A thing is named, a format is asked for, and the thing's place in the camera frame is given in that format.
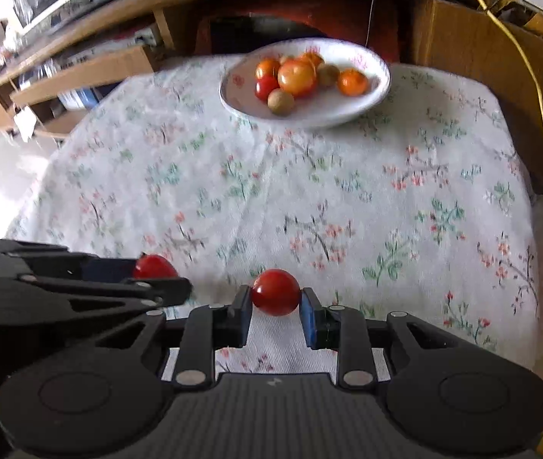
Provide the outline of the red cherry tomato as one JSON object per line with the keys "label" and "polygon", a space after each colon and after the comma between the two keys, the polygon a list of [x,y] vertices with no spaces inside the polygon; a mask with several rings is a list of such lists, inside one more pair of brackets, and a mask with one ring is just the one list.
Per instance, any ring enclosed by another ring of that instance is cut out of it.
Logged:
{"label": "red cherry tomato", "polygon": [[283,269],[267,269],[255,279],[252,286],[255,307],[270,316],[292,313],[301,301],[299,282]]}
{"label": "red cherry tomato", "polygon": [[176,268],[161,255],[143,254],[133,268],[135,279],[168,279],[178,276]]}
{"label": "red cherry tomato", "polygon": [[275,76],[263,76],[256,81],[255,95],[259,101],[267,103],[270,94],[279,88],[279,83]]}

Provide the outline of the red cherry tomato front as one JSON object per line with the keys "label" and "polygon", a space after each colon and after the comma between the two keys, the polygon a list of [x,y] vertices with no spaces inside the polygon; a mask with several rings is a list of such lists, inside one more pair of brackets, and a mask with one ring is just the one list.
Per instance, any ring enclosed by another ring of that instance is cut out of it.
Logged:
{"label": "red cherry tomato front", "polygon": [[270,316],[292,313],[301,301],[299,282],[283,269],[267,269],[255,279],[252,286],[255,307]]}

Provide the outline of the red cherry tomato top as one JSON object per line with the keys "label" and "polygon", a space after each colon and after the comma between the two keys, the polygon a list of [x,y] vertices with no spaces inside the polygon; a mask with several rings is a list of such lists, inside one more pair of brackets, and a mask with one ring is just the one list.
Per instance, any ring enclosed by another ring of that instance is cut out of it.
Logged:
{"label": "red cherry tomato top", "polygon": [[275,76],[263,76],[256,81],[255,95],[259,101],[267,103],[270,94],[279,88],[279,83]]}

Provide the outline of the orange mandarin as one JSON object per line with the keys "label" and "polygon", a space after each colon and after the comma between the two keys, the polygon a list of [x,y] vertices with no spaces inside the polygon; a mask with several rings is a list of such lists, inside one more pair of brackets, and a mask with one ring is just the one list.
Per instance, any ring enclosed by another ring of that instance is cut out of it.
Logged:
{"label": "orange mandarin", "polygon": [[299,60],[310,63],[315,70],[317,70],[320,64],[324,63],[324,59],[319,54],[311,51],[299,55]]}
{"label": "orange mandarin", "polygon": [[361,96],[367,92],[369,80],[360,70],[350,68],[339,73],[337,86],[343,95]]}
{"label": "orange mandarin", "polygon": [[273,57],[266,57],[256,67],[255,77],[260,80],[265,77],[277,77],[280,68],[280,61]]}

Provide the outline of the large red tomato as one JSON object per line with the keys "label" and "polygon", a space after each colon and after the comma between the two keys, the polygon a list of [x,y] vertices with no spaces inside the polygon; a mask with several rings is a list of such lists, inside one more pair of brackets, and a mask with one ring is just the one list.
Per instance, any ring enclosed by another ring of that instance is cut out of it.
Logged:
{"label": "large red tomato", "polygon": [[305,98],[316,89],[316,70],[308,62],[288,60],[280,66],[277,81],[282,90],[295,98]]}

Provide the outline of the floral tablecloth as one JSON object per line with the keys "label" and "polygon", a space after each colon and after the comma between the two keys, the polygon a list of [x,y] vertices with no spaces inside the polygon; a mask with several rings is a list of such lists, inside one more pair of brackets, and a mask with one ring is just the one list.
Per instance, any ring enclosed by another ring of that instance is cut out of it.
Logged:
{"label": "floral tablecloth", "polygon": [[165,257],[194,287],[172,318],[284,269],[323,304],[407,311],[532,366],[531,202],[493,93],[395,65],[380,106],[306,132],[230,114],[219,81],[233,64],[123,82],[54,154],[9,236]]}

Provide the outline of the wooden shelf left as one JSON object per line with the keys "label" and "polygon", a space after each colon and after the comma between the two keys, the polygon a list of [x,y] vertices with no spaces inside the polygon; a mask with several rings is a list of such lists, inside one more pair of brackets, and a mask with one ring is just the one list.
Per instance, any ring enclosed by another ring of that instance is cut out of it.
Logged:
{"label": "wooden shelf left", "polygon": [[34,137],[64,140],[87,116],[91,107],[75,111],[63,110],[55,114],[52,104],[59,99],[60,93],[119,83],[133,76],[153,73],[158,66],[158,53],[155,49],[148,46],[131,47],[60,70],[52,77],[11,93],[10,98],[18,112],[30,110],[36,115],[32,133]]}

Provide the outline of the white floral bowl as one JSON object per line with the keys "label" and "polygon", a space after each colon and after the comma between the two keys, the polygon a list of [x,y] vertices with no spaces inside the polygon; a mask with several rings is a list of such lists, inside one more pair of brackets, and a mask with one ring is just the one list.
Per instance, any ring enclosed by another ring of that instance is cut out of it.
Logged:
{"label": "white floral bowl", "polygon": [[322,129],[354,120],[381,103],[390,69],[353,42],[301,38],[260,48],[229,67],[219,98],[244,120],[288,129]]}

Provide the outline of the wooden desk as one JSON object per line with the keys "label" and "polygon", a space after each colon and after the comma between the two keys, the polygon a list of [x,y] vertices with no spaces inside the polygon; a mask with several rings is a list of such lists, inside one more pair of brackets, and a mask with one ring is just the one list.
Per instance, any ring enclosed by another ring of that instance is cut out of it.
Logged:
{"label": "wooden desk", "polygon": [[[421,0],[375,0],[374,49],[386,60],[407,60],[414,63],[414,10]],[[467,0],[444,0],[465,6]],[[155,20],[165,47],[181,55],[202,54],[206,49],[196,38],[200,21],[211,19],[229,10],[282,10],[288,17],[308,17],[315,5],[324,8],[324,15],[314,26],[328,36],[336,35],[355,41],[364,32],[362,22],[350,23],[348,6],[356,0],[116,0],[68,25],[58,34],[41,38],[33,48],[8,67],[0,76],[0,129],[13,126],[14,105],[10,95],[16,92],[15,79],[21,73],[85,42],[140,18]]]}

